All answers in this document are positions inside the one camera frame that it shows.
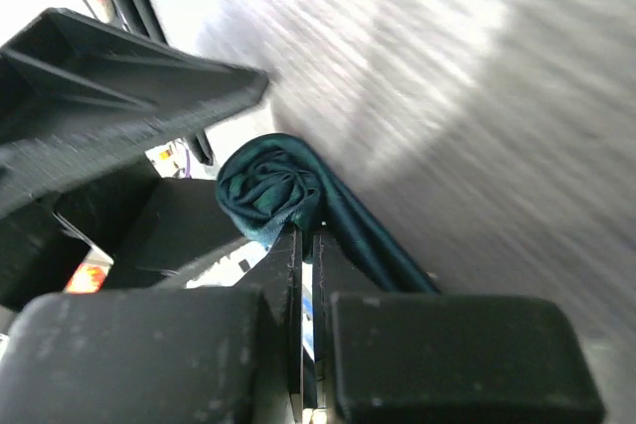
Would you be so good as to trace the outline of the dark green tie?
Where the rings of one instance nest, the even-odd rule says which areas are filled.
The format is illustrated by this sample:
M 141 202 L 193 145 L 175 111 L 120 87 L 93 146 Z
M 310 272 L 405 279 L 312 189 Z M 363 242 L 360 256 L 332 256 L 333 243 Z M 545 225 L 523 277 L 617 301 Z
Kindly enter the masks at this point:
M 327 226 L 344 254 L 381 289 L 438 293 L 434 281 L 303 140 L 283 133 L 252 139 L 223 164 L 216 198 L 238 230 L 271 245 L 292 224 L 311 240 Z

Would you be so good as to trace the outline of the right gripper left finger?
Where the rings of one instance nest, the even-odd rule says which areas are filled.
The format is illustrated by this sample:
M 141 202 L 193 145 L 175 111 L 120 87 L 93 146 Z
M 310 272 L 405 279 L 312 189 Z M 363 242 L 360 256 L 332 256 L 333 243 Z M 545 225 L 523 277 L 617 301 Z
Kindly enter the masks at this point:
M 1 360 L 5 423 L 298 423 L 302 238 L 236 284 L 32 301 Z

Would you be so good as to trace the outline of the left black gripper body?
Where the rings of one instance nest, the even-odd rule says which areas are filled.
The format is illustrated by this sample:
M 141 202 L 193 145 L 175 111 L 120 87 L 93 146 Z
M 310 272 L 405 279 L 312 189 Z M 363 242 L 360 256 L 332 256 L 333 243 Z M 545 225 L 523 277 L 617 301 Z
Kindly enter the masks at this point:
M 1 304 L 19 311 L 62 291 L 95 246 L 113 261 L 106 289 L 150 287 L 215 262 L 244 237 L 213 180 L 161 178 L 145 158 L 1 219 Z

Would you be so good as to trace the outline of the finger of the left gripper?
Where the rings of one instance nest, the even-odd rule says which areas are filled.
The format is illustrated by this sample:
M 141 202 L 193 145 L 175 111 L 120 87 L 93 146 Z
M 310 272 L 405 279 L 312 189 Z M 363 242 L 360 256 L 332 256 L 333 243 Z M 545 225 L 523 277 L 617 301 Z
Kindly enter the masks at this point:
M 249 110 L 268 86 L 265 71 L 48 9 L 1 48 L 1 212 Z

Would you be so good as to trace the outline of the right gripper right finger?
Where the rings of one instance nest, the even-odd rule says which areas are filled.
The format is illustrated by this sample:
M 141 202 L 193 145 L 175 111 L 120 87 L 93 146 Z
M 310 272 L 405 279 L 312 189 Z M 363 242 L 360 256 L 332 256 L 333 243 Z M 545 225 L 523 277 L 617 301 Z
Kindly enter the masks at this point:
M 384 292 L 313 239 L 315 355 L 331 423 L 600 423 L 572 324 L 526 296 Z

